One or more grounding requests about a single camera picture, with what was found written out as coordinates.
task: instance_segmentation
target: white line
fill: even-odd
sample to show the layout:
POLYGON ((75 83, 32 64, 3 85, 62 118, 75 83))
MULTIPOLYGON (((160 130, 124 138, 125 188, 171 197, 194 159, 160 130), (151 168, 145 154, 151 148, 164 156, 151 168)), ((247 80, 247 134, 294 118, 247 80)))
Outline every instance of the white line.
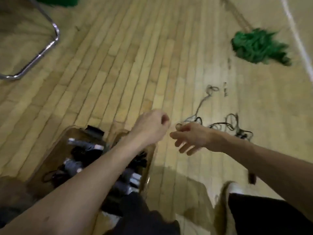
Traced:
POLYGON ((311 59, 310 59, 309 55, 307 54, 306 49, 305 49, 305 47, 301 41, 299 32, 298 32, 296 24, 295 24, 295 20, 293 19, 293 16, 289 10, 288 1, 287 0, 281 0, 281 2, 283 3, 284 11, 288 17, 291 31, 295 37, 296 43, 298 45, 298 48, 299 48, 299 51, 301 54, 301 57, 304 61, 305 67, 306 67, 306 71, 310 77, 311 82, 313 82, 313 67, 311 64, 311 59))

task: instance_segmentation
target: green cloth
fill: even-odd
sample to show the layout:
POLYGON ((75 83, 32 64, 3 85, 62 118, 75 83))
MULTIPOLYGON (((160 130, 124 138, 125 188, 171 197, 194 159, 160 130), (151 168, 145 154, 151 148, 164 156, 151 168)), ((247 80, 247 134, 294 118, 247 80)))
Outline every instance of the green cloth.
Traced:
POLYGON ((268 32, 260 28, 250 33, 238 31, 231 43, 236 56, 251 63, 268 63, 268 59, 274 59, 285 66, 291 65, 291 59, 284 51, 288 47, 273 39, 275 32, 268 32))

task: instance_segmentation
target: shoe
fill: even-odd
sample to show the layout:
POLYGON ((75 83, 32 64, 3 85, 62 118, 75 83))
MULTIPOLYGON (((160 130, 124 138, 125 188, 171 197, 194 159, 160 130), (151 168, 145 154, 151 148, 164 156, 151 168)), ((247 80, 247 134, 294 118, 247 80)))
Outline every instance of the shoe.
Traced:
POLYGON ((237 235, 236 224, 232 212, 228 205, 229 195, 231 193, 241 194, 244 192, 236 182, 231 182, 226 189, 226 233, 225 235, 237 235))

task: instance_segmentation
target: person's right hand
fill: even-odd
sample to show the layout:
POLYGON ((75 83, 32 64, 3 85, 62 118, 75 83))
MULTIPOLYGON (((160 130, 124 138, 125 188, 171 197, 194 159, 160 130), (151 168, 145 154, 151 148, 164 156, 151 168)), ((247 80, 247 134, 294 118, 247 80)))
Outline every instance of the person's right hand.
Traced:
POLYGON ((195 122, 185 125, 177 124, 176 132, 171 132, 170 137, 176 139, 175 146, 179 147, 185 143, 180 149, 180 153, 187 151, 187 155, 192 155, 199 149, 206 147, 213 152, 221 152, 225 142, 224 135, 226 133, 207 128, 195 122))

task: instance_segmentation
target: chrome metal tube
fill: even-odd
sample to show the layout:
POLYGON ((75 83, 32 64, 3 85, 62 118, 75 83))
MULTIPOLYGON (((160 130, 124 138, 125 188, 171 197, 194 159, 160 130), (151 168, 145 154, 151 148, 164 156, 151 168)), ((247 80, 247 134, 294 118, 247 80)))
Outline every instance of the chrome metal tube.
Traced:
POLYGON ((40 13, 52 24, 56 37, 50 42, 43 50, 37 54, 25 67, 23 67, 17 74, 15 75, 4 75, 0 73, 0 79, 8 79, 8 80, 18 80, 21 79, 53 46, 57 44, 60 37, 60 30, 57 25, 53 22, 50 16, 40 7, 39 3, 36 0, 29 0, 40 13))

